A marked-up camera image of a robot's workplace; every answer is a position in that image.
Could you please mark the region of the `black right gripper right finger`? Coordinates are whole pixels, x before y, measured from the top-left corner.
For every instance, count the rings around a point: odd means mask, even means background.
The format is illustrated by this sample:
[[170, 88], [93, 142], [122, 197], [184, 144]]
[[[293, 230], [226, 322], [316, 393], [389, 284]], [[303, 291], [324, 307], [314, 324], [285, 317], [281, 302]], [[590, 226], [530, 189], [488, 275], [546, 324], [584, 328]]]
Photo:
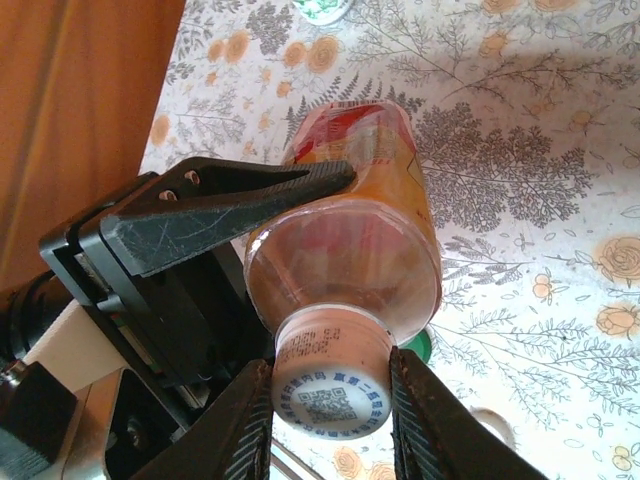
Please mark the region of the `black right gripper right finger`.
[[482, 426], [415, 352], [394, 347], [389, 369], [398, 479], [542, 479]]

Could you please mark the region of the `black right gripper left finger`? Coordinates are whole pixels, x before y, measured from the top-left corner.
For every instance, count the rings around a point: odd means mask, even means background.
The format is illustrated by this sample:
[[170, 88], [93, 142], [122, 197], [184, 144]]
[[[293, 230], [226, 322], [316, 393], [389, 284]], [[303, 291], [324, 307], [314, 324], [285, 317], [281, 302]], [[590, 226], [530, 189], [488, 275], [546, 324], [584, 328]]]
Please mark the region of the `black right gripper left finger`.
[[272, 368], [249, 362], [194, 425], [136, 479], [267, 479], [270, 477]]

